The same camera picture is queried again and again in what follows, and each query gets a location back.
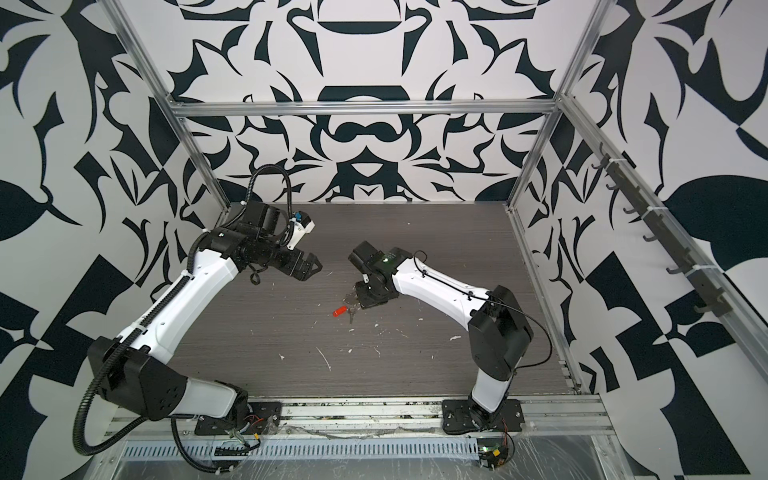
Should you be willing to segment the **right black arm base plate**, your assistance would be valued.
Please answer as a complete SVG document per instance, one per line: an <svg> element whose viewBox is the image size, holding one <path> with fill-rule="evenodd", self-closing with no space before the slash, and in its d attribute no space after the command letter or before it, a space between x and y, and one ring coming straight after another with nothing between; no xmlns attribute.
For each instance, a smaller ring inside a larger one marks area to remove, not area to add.
<svg viewBox="0 0 768 480"><path fill-rule="evenodd" d="M441 402L442 430L448 435L464 435L483 431L521 432L526 423L521 403L505 399L493 412L488 412L471 399Z"/></svg>

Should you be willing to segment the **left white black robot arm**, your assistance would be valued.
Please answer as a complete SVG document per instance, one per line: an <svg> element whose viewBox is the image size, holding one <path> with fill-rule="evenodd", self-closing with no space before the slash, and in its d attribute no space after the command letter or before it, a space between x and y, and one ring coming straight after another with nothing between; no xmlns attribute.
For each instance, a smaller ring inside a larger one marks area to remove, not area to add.
<svg viewBox="0 0 768 480"><path fill-rule="evenodd" d="M250 271L253 283L269 269L299 281L319 273L317 257L298 248L314 228L306 212L250 201L229 223L203 232L169 289L115 338L100 337L91 345L94 384L84 401L101 397L151 421L176 415L240 417L245 391L187 377L169 362L205 308L241 272Z"/></svg>

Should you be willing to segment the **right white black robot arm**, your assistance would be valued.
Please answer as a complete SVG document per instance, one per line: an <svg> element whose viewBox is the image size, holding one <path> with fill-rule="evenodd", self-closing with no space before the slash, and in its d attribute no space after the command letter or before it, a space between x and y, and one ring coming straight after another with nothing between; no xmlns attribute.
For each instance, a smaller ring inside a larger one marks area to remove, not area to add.
<svg viewBox="0 0 768 480"><path fill-rule="evenodd" d="M409 296L439 310L467 332L478 368L469 403L486 414L497 413L534 339L529 317L513 293L501 285L492 290L471 286L403 249L384 252L367 241L355 247L348 260L362 275L355 284L361 308Z"/></svg>

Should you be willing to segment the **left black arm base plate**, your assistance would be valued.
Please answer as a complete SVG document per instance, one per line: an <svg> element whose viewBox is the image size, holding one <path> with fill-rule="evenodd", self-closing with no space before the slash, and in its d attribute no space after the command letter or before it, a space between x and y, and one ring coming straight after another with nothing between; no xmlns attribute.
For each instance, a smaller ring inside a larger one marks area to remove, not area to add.
<svg viewBox="0 0 768 480"><path fill-rule="evenodd" d="M267 434L281 423L283 404L279 401L257 401L241 404L223 418L200 417L194 429L197 436L228 435L237 430L241 435Z"/></svg>

